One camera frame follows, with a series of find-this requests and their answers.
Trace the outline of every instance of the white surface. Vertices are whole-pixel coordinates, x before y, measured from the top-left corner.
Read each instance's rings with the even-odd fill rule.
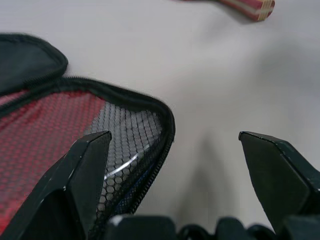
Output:
[[[216,2],[2,0],[0,31],[48,40],[69,75],[165,101],[176,138],[138,213],[213,231],[218,217],[268,223],[238,133],[290,141],[320,169],[320,1],[278,0],[251,23]]]

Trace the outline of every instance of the white table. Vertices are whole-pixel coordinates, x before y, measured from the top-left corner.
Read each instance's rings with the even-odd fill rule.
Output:
[[[320,169],[319,9],[278,0],[269,19],[251,23],[209,1],[2,0],[0,31],[48,40],[68,75],[165,101],[176,138],[138,213],[213,231],[225,215],[268,224],[239,131],[286,139]]]

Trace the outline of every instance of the black zipper trim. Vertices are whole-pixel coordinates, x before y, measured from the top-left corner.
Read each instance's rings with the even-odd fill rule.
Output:
[[[101,81],[97,81],[95,79],[71,76],[71,77],[61,77],[56,79],[55,81],[45,81],[45,79],[39,79],[39,81],[41,80],[42,80],[41,85],[37,84],[37,82],[35,81],[32,82],[29,86],[30,87],[29,92],[16,98],[13,101],[10,101],[0,106],[0,119],[1,117],[9,114],[10,112],[36,99],[45,97],[50,93],[61,92],[65,88],[68,88],[68,87],[72,88],[73,86],[76,86],[77,90],[79,90],[80,88],[80,90],[83,90],[83,91],[90,91],[94,95],[98,97],[102,97],[106,101],[108,100],[108,96],[112,96],[111,102],[116,105],[121,106],[121,104],[123,105],[123,102],[127,101],[127,102],[132,102],[135,105],[139,105],[140,106],[139,109],[143,109],[143,107],[145,107],[151,111],[161,114],[162,116],[161,122],[165,125],[165,128],[167,129],[168,132],[165,135],[161,135],[160,137],[160,139],[162,140],[160,140],[160,142],[158,143],[160,146],[157,147],[157,150],[159,152],[156,151],[156,152],[150,153],[149,157],[151,159],[153,159],[153,156],[155,158],[159,156],[159,158],[155,161],[155,164],[150,170],[150,173],[148,173],[148,175],[143,180],[143,184],[141,184],[141,187],[138,188],[137,193],[135,195],[135,200],[132,202],[132,204],[128,209],[128,212],[133,214],[137,210],[139,204],[141,203],[146,193],[148,192],[149,188],[151,187],[152,183],[154,182],[155,178],[157,177],[169,153],[170,147],[174,141],[174,136],[176,132],[175,119],[170,108],[166,104],[164,104],[162,101],[152,96],[142,94],[139,92],[130,91],[128,89],[110,85]],[[138,174],[142,175],[147,171],[147,168],[142,166],[141,168],[136,167],[135,170],[137,171]],[[125,186],[122,186],[117,195],[118,198],[121,198],[121,197],[123,198],[127,192],[128,192],[128,189]],[[95,240],[102,236],[105,230],[106,221],[110,216],[108,214],[108,210],[112,211],[115,208],[115,205],[120,202],[120,199],[118,200],[116,197],[114,197],[112,202],[114,204],[110,205],[108,209],[106,209],[105,216],[100,218],[101,220],[100,222],[96,223],[95,229],[93,229],[93,231],[90,231],[89,239]]]
[[[43,81],[51,81],[62,76],[68,66],[68,59],[66,56],[59,51],[57,48],[52,46],[49,42],[33,35],[24,34],[24,33],[15,33],[15,32],[5,32],[0,33],[0,41],[8,42],[20,42],[21,44],[27,43],[37,46],[42,49],[52,60],[54,60],[59,67],[48,73],[44,73],[39,77],[27,78],[22,81],[17,87],[8,88],[0,91],[0,97],[5,96],[20,90],[30,90],[34,85],[42,84]]]

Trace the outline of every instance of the hexagonal mesh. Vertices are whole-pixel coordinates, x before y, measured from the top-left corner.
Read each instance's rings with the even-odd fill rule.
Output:
[[[0,118],[0,234],[41,176],[83,135],[109,130],[97,216],[160,137],[156,113],[130,111],[90,92],[52,93]]]

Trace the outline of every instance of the table tennis paddle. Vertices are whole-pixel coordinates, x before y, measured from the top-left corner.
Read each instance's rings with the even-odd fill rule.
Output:
[[[275,0],[219,0],[253,19],[263,21],[273,12]]]

